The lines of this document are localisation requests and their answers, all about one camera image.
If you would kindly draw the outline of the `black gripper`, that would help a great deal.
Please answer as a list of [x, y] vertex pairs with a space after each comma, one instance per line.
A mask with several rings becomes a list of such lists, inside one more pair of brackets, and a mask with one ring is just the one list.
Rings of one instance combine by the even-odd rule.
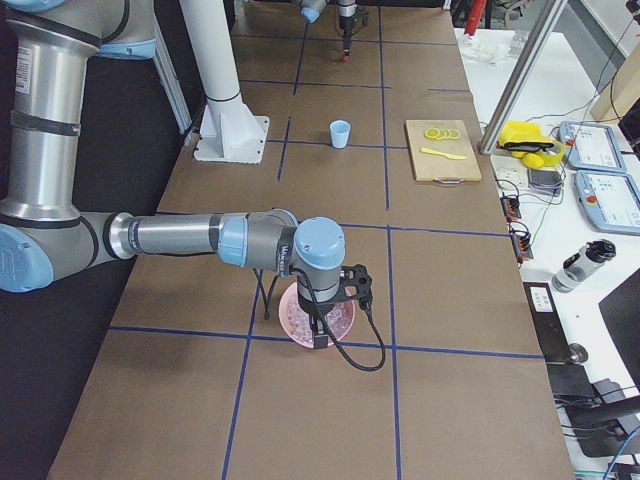
[[349, 38], [354, 29], [356, 22], [356, 4], [355, 3], [339, 3], [339, 28], [344, 38]]
[[313, 349], [326, 349], [335, 343], [325, 315], [329, 312], [326, 307], [317, 307], [311, 301], [299, 298], [300, 309], [308, 315], [311, 331], [311, 347]]

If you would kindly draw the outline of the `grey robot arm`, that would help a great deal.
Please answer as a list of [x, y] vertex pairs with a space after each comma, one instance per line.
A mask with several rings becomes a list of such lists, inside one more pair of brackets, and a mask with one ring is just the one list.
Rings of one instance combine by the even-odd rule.
[[[300, 6], [300, 14], [304, 20], [312, 24], [314, 23], [325, 10], [329, 1], [326, 0], [301, 0], [298, 1]], [[339, 15], [339, 28], [342, 30], [343, 37], [351, 37], [355, 24], [357, 14], [357, 4], [355, 1], [350, 0], [337, 0], [334, 4], [338, 7]]]
[[149, 1], [9, 1], [18, 38], [9, 188], [1, 202], [1, 287], [24, 293], [111, 260], [216, 254], [296, 274], [315, 348], [336, 342], [326, 316], [346, 298], [345, 240], [325, 217], [290, 212], [134, 216], [72, 202], [86, 66], [92, 56], [156, 56]]

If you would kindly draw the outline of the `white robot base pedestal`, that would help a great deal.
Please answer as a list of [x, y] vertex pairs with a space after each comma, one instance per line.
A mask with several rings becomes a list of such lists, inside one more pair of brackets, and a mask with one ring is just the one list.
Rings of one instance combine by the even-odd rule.
[[194, 158], [260, 163], [270, 120], [254, 115], [242, 98], [224, 4], [183, 0], [180, 6], [206, 97]]

